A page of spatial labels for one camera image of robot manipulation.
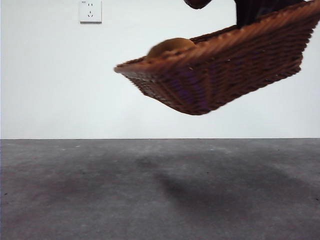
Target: wicker basket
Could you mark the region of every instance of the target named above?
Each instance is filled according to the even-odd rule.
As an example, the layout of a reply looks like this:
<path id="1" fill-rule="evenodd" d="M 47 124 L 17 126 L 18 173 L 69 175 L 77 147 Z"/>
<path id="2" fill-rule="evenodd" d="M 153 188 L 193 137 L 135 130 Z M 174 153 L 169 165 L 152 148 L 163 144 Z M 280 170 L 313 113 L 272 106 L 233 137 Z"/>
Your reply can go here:
<path id="1" fill-rule="evenodd" d="M 202 115 L 300 71 L 302 52 L 320 20 L 320 0 L 302 2 L 237 29 L 191 38 L 184 50 L 119 64 L 140 91 L 185 114 Z"/>

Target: dark object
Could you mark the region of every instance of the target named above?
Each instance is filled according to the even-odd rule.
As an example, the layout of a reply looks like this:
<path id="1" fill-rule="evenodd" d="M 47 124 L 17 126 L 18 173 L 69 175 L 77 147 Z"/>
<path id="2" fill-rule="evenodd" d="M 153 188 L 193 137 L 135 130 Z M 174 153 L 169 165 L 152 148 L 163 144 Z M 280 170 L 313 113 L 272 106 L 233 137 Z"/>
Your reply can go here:
<path id="1" fill-rule="evenodd" d="M 258 17 L 287 6 L 301 3 L 303 0 L 234 0 L 236 3 L 236 25 L 242 28 L 252 24 Z M 184 0 L 193 9 L 202 9 L 211 0 Z"/>
<path id="2" fill-rule="evenodd" d="M 115 67 L 141 92 L 190 115 L 202 115 L 298 73 L 303 51 L 320 20 L 320 0 L 191 38 L 196 47 Z"/>
<path id="3" fill-rule="evenodd" d="M 184 0 L 193 9 L 202 9 L 211 2 L 211 0 Z"/>

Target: gray floor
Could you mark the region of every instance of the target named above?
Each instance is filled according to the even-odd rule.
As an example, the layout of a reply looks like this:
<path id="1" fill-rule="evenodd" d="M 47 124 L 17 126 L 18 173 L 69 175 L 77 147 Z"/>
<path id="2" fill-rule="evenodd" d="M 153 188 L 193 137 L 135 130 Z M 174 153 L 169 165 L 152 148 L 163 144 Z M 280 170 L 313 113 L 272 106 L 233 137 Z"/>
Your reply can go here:
<path id="1" fill-rule="evenodd" d="M 2 240 L 319 240 L 320 139 L 3 140 Z"/>

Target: white wall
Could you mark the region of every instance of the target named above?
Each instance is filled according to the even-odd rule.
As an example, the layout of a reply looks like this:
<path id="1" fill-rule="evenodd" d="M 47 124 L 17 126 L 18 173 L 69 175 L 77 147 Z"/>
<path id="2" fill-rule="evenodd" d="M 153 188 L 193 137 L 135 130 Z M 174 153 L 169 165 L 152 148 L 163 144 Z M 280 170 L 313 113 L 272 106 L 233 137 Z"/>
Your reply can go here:
<path id="1" fill-rule="evenodd" d="M 202 116 L 113 72 L 162 40 L 235 21 L 233 0 L 104 0 L 101 25 L 79 24 L 78 0 L 2 0 L 1 138 L 320 138 L 320 27 L 299 74 Z"/>

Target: woven texture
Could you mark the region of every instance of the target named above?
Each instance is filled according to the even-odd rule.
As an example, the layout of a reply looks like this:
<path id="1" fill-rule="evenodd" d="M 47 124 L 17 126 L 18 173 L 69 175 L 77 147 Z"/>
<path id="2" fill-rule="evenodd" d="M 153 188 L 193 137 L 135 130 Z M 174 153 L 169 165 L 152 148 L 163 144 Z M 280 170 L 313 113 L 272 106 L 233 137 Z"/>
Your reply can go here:
<path id="1" fill-rule="evenodd" d="M 185 114 L 202 115 L 300 71 L 303 51 L 320 20 L 320 0 L 191 38 L 196 47 L 119 64 L 140 91 Z"/>

